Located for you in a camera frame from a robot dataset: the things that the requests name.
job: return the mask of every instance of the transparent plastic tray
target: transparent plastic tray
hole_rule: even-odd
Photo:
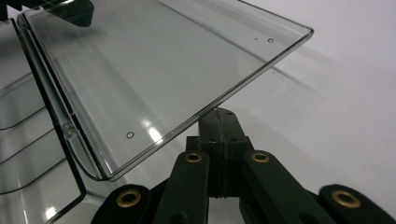
[[[67,14],[75,2],[19,26],[95,179],[117,179],[313,34],[241,1],[79,1]]]
[[[89,199],[87,185],[65,160],[14,25],[0,22],[0,223],[52,223]]]

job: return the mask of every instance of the small hole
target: small hole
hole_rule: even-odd
[[[267,156],[263,155],[263,154],[257,154],[254,156],[254,158],[256,158],[256,160],[258,161],[265,161],[267,160]]]
[[[270,160],[270,158],[267,155],[260,152],[256,152],[253,155],[251,155],[251,159],[261,163],[268,162]]]
[[[117,197],[117,205],[122,208],[132,207],[140,202],[141,194],[136,189],[127,189]]]
[[[128,132],[128,133],[126,134],[126,137],[129,138],[129,139],[131,139],[131,138],[134,137],[134,133],[133,133],[133,132]]]
[[[202,160],[202,156],[200,154],[191,153],[184,158],[188,162],[198,162]]]
[[[301,214],[300,215],[300,220],[304,224],[318,224],[318,220],[312,216],[311,214]]]
[[[192,154],[192,155],[189,156],[189,160],[190,161],[198,161],[198,156],[195,155],[195,154]]]
[[[127,194],[122,197],[122,201],[125,203],[130,203],[136,199],[136,195],[134,194]]]
[[[340,198],[342,201],[344,201],[346,203],[353,203],[354,202],[353,198],[350,197],[349,195],[340,194],[340,195],[338,195],[338,198]]]
[[[332,198],[347,208],[358,208],[361,206],[361,201],[357,197],[344,190],[333,191]]]

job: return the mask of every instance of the acrylic brochure holder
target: acrylic brochure holder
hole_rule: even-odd
[[[124,175],[313,34],[241,1],[84,0],[67,14],[76,2],[18,25],[62,138],[95,180]]]

